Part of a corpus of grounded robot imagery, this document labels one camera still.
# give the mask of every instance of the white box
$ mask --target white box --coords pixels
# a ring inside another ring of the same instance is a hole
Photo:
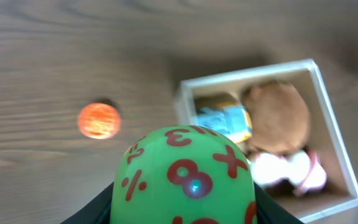
[[[181,124],[195,124],[194,98],[230,92],[239,96],[251,85],[284,80],[295,86],[311,112],[309,148],[317,152],[328,182],[321,194],[296,198],[272,196],[307,223],[358,206],[358,184],[317,64],[312,60],[281,63],[182,81],[175,96]]]

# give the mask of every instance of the green ball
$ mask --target green ball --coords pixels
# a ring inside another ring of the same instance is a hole
[[[241,150],[198,126],[151,132],[124,154],[111,224],[256,224],[254,184]]]

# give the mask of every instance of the brown plush toy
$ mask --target brown plush toy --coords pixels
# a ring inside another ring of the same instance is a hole
[[[293,85],[269,82],[254,86],[244,94],[243,103],[254,129],[247,141],[251,151],[294,153],[306,144],[310,112]]]

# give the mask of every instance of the wood grain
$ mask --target wood grain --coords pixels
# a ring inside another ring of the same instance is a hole
[[[130,144],[176,123],[178,81],[309,57],[358,176],[358,63],[347,69],[343,57],[354,42],[350,0],[0,0],[0,223],[78,211]],[[76,116],[100,97],[118,105],[122,128],[95,141]]]

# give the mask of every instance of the orange ball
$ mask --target orange ball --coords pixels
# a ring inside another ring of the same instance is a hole
[[[104,103],[85,106],[78,116],[80,131],[89,138],[107,139],[118,131],[121,118],[115,108]]]

